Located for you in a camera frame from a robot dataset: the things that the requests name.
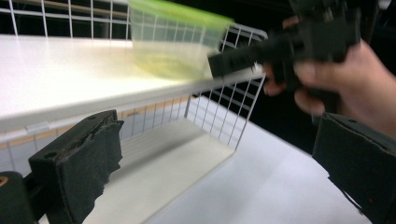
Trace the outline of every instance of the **shelf board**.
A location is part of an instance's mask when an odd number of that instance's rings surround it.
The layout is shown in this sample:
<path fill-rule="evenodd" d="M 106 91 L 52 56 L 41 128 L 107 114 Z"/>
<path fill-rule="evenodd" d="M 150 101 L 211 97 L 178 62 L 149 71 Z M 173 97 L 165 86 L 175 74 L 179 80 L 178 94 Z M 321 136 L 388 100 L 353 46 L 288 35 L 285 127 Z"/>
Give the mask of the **shelf board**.
<path fill-rule="evenodd" d="M 132 41 L 0 35 L 0 133 L 222 86 L 210 74 L 166 78 L 134 65 Z M 250 73 L 226 82 L 259 77 Z"/>

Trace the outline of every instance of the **white shelf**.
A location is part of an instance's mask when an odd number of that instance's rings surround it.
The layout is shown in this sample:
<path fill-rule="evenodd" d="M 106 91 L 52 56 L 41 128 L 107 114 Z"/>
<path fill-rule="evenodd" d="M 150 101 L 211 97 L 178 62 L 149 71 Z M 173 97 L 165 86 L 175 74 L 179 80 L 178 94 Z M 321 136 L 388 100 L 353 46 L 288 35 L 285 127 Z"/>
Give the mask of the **white shelf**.
<path fill-rule="evenodd" d="M 147 73 L 134 65 L 132 49 L 125 40 L 0 35 L 0 132 L 122 105 L 147 105 L 223 83 Z M 227 81 L 256 76 L 244 73 Z"/>
<path fill-rule="evenodd" d="M 84 223 L 142 223 L 234 152 L 185 119 L 123 141 L 121 148 L 121 168 Z"/>

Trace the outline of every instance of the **wire basket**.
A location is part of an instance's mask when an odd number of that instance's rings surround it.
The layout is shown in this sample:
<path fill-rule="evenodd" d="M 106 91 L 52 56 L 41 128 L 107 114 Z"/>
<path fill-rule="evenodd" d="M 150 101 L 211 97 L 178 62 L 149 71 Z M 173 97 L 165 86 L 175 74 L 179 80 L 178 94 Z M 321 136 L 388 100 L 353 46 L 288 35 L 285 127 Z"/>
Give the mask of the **wire basket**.
<path fill-rule="evenodd" d="M 104 38 L 131 41 L 130 12 L 123 1 L 9 0 L 0 2 L 0 35 Z M 233 24 L 221 40 L 220 51 L 267 38 L 264 31 Z M 214 88 L 164 96 L 118 106 L 125 124 L 121 140 L 153 130 L 177 119 L 187 119 L 237 148 L 263 78 L 222 83 Z M 44 125 L 25 126 L 0 133 L 0 171 L 30 173 L 27 159 L 80 121 L 83 116 L 46 120 Z"/>

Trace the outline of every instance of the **plastic container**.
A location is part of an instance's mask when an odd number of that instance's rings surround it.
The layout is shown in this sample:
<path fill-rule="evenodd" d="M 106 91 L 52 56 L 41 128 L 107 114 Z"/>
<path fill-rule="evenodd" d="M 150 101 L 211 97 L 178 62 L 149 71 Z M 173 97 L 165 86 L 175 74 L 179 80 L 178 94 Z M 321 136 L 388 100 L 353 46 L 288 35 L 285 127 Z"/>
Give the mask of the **plastic container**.
<path fill-rule="evenodd" d="M 218 51 L 233 20 L 161 0 L 129 0 L 134 63 L 166 78 L 211 77 L 207 55 Z"/>

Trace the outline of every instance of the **white surface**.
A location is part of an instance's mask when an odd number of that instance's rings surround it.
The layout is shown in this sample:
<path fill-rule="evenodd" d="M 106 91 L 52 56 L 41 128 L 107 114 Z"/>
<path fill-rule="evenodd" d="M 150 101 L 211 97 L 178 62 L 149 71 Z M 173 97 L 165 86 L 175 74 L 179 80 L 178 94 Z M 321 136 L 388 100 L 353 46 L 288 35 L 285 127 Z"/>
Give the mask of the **white surface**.
<path fill-rule="evenodd" d="M 222 83 L 147 73 L 131 41 L 0 35 L 0 52 L 0 132 Z"/>
<path fill-rule="evenodd" d="M 121 148 L 121 168 L 84 223 L 142 223 L 234 153 L 185 119 L 122 141 Z"/>
<path fill-rule="evenodd" d="M 309 155 L 249 123 L 231 159 L 148 223 L 364 224 Z"/>

